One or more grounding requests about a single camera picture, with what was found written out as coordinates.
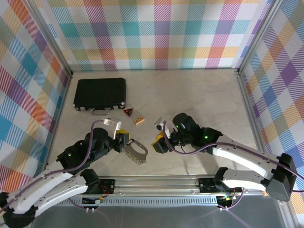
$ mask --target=purple cable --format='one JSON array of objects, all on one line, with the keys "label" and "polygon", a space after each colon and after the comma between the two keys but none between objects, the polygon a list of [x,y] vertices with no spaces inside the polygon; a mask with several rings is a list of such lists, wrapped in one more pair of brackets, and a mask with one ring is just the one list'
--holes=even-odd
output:
[{"label": "purple cable", "polygon": [[241,201],[241,199],[243,198],[244,191],[245,191],[245,189],[243,188],[243,189],[242,189],[242,193],[241,193],[240,197],[238,198],[238,200],[236,201],[236,203],[233,204],[233,205],[231,205],[230,207],[225,208],[225,207],[223,207],[222,205],[219,205],[219,204],[218,204],[218,205],[219,205],[221,208],[223,208],[223,209],[231,209],[231,208],[234,208],[234,207]]},{"label": "purple cable", "polygon": [[[86,153],[86,156],[84,158],[84,160],[76,167],[74,168],[71,168],[71,169],[66,169],[66,170],[56,170],[56,171],[52,171],[52,172],[49,172],[45,175],[45,177],[49,177],[53,174],[56,174],[56,173],[60,173],[60,172],[72,172],[72,171],[75,171],[75,170],[78,170],[80,169],[87,161],[87,159],[89,158],[90,156],[90,152],[91,152],[91,148],[92,148],[92,142],[93,142],[93,130],[94,130],[94,125],[95,123],[97,122],[103,122],[103,120],[96,120],[92,123],[92,126],[91,126],[91,132],[90,132],[90,139],[89,139],[89,146],[87,148],[87,153]],[[32,183],[30,183],[28,186],[26,186],[24,189],[22,189],[16,196],[15,196],[15,199],[19,198],[24,192],[26,192],[28,189],[30,189],[33,185],[35,185],[36,183],[38,183],[39,181],[43,180],[44,178],[43,177],[40,177],[36,180],[34,180]],[[0,214],[13,202],[15,201],[14,199],[12,199],[10,202],[8,202],[5,206],[2,207],[2,209],[0,209]]]},{"label": "purple cable", "polygon": [[[272,159],[268,159],[267,157],[265,157],[265,156],[263,156],[263,155],[261,155],[261,154],[259,154],[259,153],[255,153],[255,152],[253,152],[253,151],[251,151],[251,150],[249,150],[249,149],[247,149],[247,148],[244,148],[244,147],[241,147],[241,146],[237,146],[237,145],[235,145],[235,144],[231,144],[231,143],[228,143],[228,142],[214,142],[214,143],[207,144],[207,145],[205,145],[205,146],[203,146],[203,147],[201,147],[201,148],[199,148],[199,149],[197,149],[197,150],[194,150],[194,151],[192,151],[192,152],[188,152],[188,153],[180,152],[180,151],[176,150],[176,149],[169,143],[168,137],[167,137],[166,132],[165,132],[166,124],[167,124],[167,123],[164,122],[164,126],[163,126],[163,135],[164,135],[164,138],[165,138],[165,142],[167,143],[167,146],[168,146],[172,151],[174,151],[174,152],[176,152],[176,153],[178,153],[178,154],[181,154],[181,155],[191,155],[191,154],[195,154],[195,153],[197,153],[197,152],[200,152],[200,151],[202,151],[202,150],[204,150],[204,149],[206,149],[206,148],[208,148],[208,147],[216,146],[216,145],[232,146],[232,147],[239,148],[239,149],[241,149],[241,150],[243,150],[243,151],[245,151],[245,152],[248,152],[248,153],[250,153],[250,154],[252,154],[252,155],[254,155],[254,156],[256,156],[256,157],[259,157],[259,158],[261,158],[261,159],[267,160],[268,162],[273,163],[273,164],[275,164],[275,165],[277,165],[277,166],[280,166],[280,167],[282,167],[283,169],[285,169],[285,170],[291,172],[291,173],[292,173],[293,175],[295,175],[296,177],[300,178],[302,181],[304,181],[304,177],[303,177],[303,176],[301,176],[300,174],[298,174],[296,171],[293,171],[293,170],[290,169],[289,167],[284,166],[284,165],[282,165],[282,164],[280,164],[280,163],[278,163],[278,162],[276,162],[276,161],[274,161],[274,160],[272,160]],[[304,190],[293,190],[293,192],[303,193]]]},{"label": "purple cable", "polygon": [[70,198],[68,198],[68,201],[70,201],[70,203],[73,204],[75,207],[80,208],[80,209],[83,209],[83,210],[86,210],[85,208],[83,208],[83,207],[81,207],[81,206],[75,204]]}]

